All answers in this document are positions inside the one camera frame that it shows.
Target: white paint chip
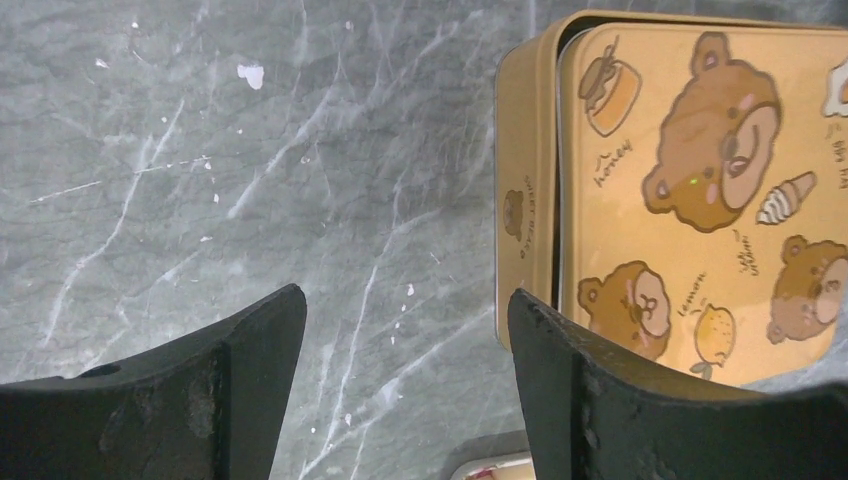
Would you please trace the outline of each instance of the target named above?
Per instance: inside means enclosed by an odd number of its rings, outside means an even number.
[[[238,66],[239,78],[247,80],[247,84],[254,90],[262,88],[262,80],[265,78],[265,68],[262,65]]]

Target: marble surface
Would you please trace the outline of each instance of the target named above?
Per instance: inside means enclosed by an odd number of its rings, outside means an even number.
[[[77,375],[296,282],[272,478],[447,478],[525,448],[493,336],[493,79],[585,6],[3,2],[0,382]],[[588,6],[846,23],[827,0]]]

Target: cartoon bear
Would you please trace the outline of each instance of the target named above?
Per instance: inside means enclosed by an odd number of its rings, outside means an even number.
[[[690,68],[642,197],[651,213],[709,233],[735,222],[762,186],[782,110],[772,77],[732,58],[723,33],[701,35]]]
[[[521,241],[521,223],[524,221],[524,192],[510,190],[504,199],[504,229]]]
[[[671,304],[662,278],[645,262],[619,265],[601,281],[581,280],[577,303],[589,329],[647,359],[665,352],[671,335]]]
[[[771,322],[766,335],[773,344],[806,340],[836,321],[848,280],[848,247],[825,240],[807,243],[801,235],[783,243],[786,265],[774,285]]]

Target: yellow tin box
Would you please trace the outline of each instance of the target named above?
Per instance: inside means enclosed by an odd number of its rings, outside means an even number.
[[[848,280],[848,33],[581,12],[497,78],[498,338],[522,287],[741,385],[815,362]]]

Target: black robotic claw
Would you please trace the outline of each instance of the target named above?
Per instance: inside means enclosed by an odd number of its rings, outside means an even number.
[[[764,395],[679,373],[529,293],[509,303],[536,478],[846,479],[848,386]]]
[[[0,385],[0,479],[267,479],[305,323],[289,285],[77,378]]]

